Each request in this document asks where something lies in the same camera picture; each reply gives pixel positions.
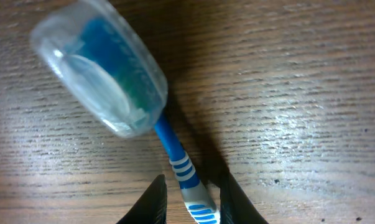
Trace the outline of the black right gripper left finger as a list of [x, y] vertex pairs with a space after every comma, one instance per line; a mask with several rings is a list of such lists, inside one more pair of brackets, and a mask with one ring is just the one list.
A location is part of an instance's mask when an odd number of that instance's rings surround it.
[[160, 174], [116, 224], [166, 224], [166, 218], [167, 184]]

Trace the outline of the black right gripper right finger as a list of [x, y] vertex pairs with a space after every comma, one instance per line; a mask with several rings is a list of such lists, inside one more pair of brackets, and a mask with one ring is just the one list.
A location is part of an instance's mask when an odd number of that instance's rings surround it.
[[230, 173], [220, 180], [220, 223], [268, 224]]

